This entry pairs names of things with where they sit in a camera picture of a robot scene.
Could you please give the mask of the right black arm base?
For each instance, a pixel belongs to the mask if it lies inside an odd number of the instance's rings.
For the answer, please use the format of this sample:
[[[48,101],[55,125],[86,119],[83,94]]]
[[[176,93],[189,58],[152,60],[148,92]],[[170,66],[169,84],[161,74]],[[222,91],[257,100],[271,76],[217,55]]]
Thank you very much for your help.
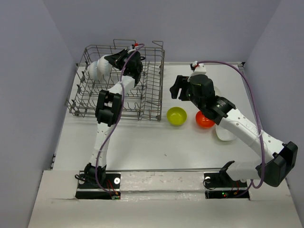
[[[202,183],[206,199],[250,199],[247,182],[233,180],[228,175],[228,168],[233,163],[229,161],[219,171],[204,173]]]

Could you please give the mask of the white round bowl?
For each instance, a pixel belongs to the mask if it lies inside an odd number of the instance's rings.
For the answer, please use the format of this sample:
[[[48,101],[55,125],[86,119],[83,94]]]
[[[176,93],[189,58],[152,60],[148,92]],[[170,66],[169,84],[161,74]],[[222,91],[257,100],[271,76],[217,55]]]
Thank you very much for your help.
[[[109,76],[111,73],[112,65],[109,63],[108,60],[105,58],[108,55],[103,55],[101,58],[97,61],[97,71],[102,75],[102,76]]]
[[[99,63],[99,60],[92,62],[88,66],[87,71],[90,79],[94,81],[100,81],[102,79],[103,69],[102,65]]]
[[[221,91],[216,86],[214,86],[214,91],[215,91],[215,95],[221,96]]]

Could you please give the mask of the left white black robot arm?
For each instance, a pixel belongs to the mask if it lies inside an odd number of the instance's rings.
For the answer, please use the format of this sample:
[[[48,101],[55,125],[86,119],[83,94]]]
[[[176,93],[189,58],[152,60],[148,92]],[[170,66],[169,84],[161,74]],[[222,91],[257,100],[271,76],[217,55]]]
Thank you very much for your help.
[[[89,163],[85,166],[84,177],[99,188],[106,179],[106,156],[110,137],[116,128],[122,114],[125,95],[137,86],[143,70],[141,54],[137,48],[104,55],[99,60],[92,62],[88,67],[91,79],[99,80],[101,76],[109,76],[111,68],[121,71],[118,82],[107,90],[98,93],[95,108],[97,120],[97,133],[94,150]]]

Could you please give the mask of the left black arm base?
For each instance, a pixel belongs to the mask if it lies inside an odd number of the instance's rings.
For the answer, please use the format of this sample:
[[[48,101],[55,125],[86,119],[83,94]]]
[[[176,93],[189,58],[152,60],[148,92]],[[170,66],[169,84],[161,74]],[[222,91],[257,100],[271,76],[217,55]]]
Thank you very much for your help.
[[[106,167],[87,164],[74,175],[77,180],[75,197],[80,200],[119,200],[121,198],[121,174],[107,172]]]

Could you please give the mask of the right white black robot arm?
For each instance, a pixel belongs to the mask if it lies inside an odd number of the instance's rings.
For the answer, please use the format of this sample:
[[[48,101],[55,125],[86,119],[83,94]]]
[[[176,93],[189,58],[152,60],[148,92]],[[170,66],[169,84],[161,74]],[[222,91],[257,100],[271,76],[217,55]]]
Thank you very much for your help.
[[[173,99],[191,101],[205,117],[230,131],[260,157],[254,162],[226,163],[218,175],[223,186],[238,180],[260,179],[277,187],[295,166],[297,145],[258,130],[232,102],[215,94],[213,82],[206,75],[178,75],[170,93]]]

